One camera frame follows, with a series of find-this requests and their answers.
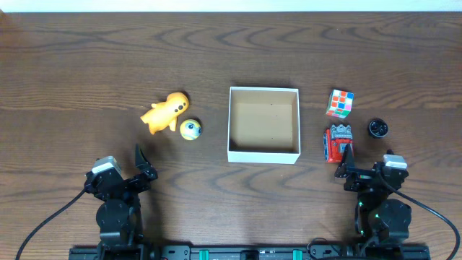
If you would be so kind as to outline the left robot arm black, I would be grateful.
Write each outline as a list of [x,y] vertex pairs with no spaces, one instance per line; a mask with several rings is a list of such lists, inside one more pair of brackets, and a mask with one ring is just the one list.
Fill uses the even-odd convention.
[[151,189],[158,174],[141,148],[135,146],[135,167],[139,174],[123,178],[113,156],[96,160],[86,174],[84,191],[103,201],[96,222],[105,247],[129,248],[144,239],[139,194]]

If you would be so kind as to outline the red toy robot car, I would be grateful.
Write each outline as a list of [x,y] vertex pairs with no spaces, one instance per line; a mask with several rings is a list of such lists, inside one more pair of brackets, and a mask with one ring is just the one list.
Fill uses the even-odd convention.
[[326,129],[323,134],[324,157],[327,163],[340,163],[345,147],[353,144],[350,125],[335,125]]

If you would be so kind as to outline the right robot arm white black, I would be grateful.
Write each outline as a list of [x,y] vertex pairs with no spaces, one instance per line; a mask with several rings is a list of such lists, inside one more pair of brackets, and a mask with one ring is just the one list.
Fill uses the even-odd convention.
[[358,234],[375,245],[398,244],[409,237],[411,207],[389,197],[409,176],[402,156],[387,151],[371,169],[360,169],[348,144],[334,175],[346,180],[345,191],[357,194],[354,221]]

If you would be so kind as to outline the rubik's cube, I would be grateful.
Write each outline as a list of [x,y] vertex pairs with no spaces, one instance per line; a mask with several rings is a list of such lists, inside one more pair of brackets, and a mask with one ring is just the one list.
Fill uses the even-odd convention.
[[333,90],[328,99],[326,115],[346,118],[351,113],[353,100],[353,92]]

